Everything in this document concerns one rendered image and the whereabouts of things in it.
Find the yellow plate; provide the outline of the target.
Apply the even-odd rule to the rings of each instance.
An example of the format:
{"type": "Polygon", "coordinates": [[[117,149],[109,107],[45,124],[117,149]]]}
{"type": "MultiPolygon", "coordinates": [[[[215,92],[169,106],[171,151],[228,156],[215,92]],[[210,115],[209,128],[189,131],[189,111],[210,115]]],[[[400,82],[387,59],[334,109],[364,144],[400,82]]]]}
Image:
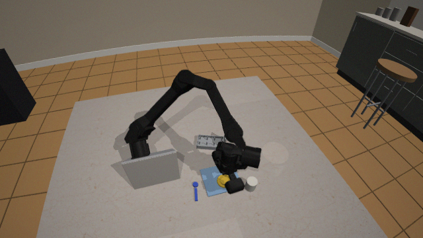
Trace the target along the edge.
{"type": "Polygon", "coordinates": [[[220,176],[217,178],[217,183],[218,183],[218,185],[219,185],[220,187],[225,188],[224,184],[225,184],[225,182],[227,182],[227,181],[229,181],[229,180],[230,180],[230,179],[229,179],[228,175],[220,175],[220,176]]]}

